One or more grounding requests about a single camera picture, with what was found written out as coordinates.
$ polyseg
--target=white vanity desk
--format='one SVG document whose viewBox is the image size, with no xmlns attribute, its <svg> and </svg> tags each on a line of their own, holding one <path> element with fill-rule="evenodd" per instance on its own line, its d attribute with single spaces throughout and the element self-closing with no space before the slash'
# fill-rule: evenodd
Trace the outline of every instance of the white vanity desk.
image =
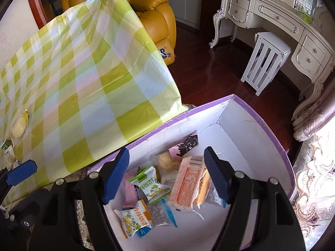
<svg viewBox="0 0 335 251">
<path fill-rule="evenodd" d="M 335 51 L 324 37 L 310 24 L 301 19 L 294 9 L 280 0 L 221 0 L 221 8 L 213 16 L 215 38 L 209 43 L 213 48 L 219 40 L 220 21 L 232 20 L 238 27 L 262 27 L 263 19 L 270 21 L 288 33 L 297 42 L 291 61 L 313 85 L 312 94 L 295 109 L 292 119 L 306 106 L 316 102 L 323 84 L 335 66 Z"/>
</svg>

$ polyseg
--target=wooden floor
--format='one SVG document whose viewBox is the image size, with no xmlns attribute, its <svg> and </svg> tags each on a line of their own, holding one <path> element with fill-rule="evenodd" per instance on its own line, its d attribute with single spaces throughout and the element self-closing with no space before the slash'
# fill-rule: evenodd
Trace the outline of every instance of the wooden floor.
<svg viewBox="0 0 335 251">
<path fill-rule="evenodd" d="M 230 42 L 210 49 L 200 36 L 177 27 L 175 63 L 169 69 L 184 104 L 198 106 L 232 93 L 241 97 L 265 120 L 292 162 L 299 143 L 293 138 L 291 117 L 299 101 L 278 78 L 256 96 L 241 82 L 249 58 Z"/>
</svg>

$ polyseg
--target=white cardboard box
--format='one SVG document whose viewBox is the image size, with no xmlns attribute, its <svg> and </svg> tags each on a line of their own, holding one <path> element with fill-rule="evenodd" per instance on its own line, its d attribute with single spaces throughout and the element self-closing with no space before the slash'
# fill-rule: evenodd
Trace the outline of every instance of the white cardboard box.
<svg viewBox="0 0 335 251">
<path fill-rule="evenodd" d="M 152 155 L 170 147 L 198 131 L 199 146 L 190 155 L 203 155 L 211 146 L 222 160 L 229 161 L 234 170 L 246 173 L 252 179 L 267 181 L 276 177 L 290 198 L 295 187 L 295 177 L 284 148 L 264 120 L 236 95 L 229 95 L 191 109 L 162 124 L 148 134 L 126 146 L 130 152 L 129 169 L 150 161 Z M 117 152 L 102 159 L 88 172 L 98 171 L 105 162 L 115 159 Z M 126 239 L 119 220 L 112 209 L 122 210 L 123 195 L 105 206 L 113 231 L 124 251 L 205 251 L 211 250 L 223 226 L 229 205 L 223 209 L 206 204 L 196 213 L 173 211 L 178 228 L 156 227 L 140 239 L 136 235 Z M 257 212 L 256 200 L 252 202 L 249 221 L 241 248 L 252 238 Z"/>
</svg>

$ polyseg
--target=bolt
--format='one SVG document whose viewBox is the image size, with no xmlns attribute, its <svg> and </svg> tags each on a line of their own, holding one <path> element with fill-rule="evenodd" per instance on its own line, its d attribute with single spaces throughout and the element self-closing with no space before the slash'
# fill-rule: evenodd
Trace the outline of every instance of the bolt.
<svg viewBox="0 0 335 251">
<path fill-rule="evenodd" d="M 273 184 L 273 185 L 277 185 L 278 184 L 278 179 L 274 178 L 274 177 L 271 177 L 270 178 L 270 182 Z"/>
<path fill-rule="evenodd" d="M 236 176 L 237 178 L 244 178 L 244 173 L 241 172 L 241 171 L 237 171 L 237 172 L 235 172 L 235 176 Z"/>
<path fill-rule="evenodd" d="M 88 176 L 91 179 L 95 179 L 95 178 L 97 178 L 99 176 L 99 173 L 98 172 L 92 172 Z"/>
<path fill-rule="evenodd" d="M 62 185 L 64 183 L 64 179 L 59 178 L 56 180 L 56 185 Z"/>
</svg>

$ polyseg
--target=lace curtain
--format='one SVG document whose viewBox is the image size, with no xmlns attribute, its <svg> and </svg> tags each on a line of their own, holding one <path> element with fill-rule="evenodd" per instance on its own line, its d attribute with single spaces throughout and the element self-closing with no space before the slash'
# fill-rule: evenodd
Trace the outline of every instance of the lace curtain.
<svg viewBox="0 0 335 251">
<path fill-rule="evenodd" d="M 304 141 L 293 169 L 292 205 L 309 251 L 335 215 L 335 118 Z"/>
</svg>

